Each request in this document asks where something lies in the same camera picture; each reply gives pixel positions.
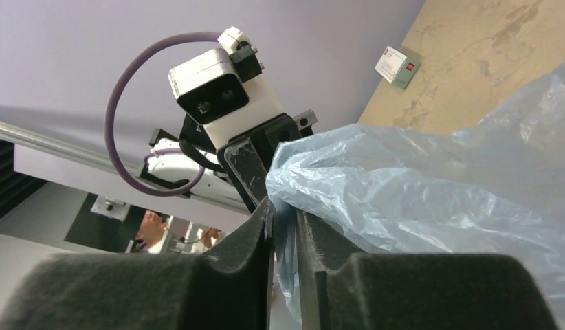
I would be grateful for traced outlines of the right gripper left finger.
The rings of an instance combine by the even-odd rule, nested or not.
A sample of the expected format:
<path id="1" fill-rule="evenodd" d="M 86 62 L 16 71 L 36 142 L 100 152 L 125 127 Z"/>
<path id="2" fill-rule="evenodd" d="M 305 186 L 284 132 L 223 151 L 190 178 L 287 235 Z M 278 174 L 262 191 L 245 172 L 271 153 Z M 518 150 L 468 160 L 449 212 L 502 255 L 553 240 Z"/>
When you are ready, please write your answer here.
<path id="1" fill-rule="evenodd" d="M 21 281 L 0 329 L 268 329 L 274 206 L 200 254 L 58 254 Z"/>

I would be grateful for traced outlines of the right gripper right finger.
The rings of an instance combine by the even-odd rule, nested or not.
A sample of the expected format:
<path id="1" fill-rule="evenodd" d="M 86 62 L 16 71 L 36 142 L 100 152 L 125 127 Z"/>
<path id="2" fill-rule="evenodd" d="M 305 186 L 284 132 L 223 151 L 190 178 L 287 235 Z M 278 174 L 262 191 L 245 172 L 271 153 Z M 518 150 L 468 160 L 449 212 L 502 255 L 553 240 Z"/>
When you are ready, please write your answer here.
<path id="1" fill-rule="evenodd" d="M 499 254 L 367 253 L 296 213 L 304 329 L 556 329 L 524 266 Z"/>

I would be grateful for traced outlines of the blue plastic trash bag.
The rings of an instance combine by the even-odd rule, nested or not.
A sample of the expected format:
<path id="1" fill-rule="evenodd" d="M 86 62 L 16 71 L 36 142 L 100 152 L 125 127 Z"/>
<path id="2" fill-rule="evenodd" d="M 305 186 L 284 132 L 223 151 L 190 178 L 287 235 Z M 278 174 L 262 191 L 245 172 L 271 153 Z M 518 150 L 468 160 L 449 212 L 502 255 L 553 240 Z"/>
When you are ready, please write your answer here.
<path id="1" fill-rule="evenodd" d="M 367 252 L 513 256 L 565 329 L 565 62 L 450 135 L 352 124 L 286 142 L 265 185 Z"/>

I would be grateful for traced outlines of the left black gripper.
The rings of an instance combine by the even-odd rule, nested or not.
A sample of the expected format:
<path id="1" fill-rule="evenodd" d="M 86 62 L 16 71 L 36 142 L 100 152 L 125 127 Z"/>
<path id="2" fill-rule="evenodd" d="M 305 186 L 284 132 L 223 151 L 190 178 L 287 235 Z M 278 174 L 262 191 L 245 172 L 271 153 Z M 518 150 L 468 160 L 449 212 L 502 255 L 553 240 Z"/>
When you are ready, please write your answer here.
<path id="1" fill-rule="evenodd" d="M 313 110 L 294 118 L 280 114 L 232 137 L 219 138 L 215 144 L 203 125 L 187 115 L 178 145 L 185 156 L 201 167 L 225 175 L 253 213 L 267 196 L 265 178 L 277 146 L 313 135 L 312 126 L 317 122 Z"/>

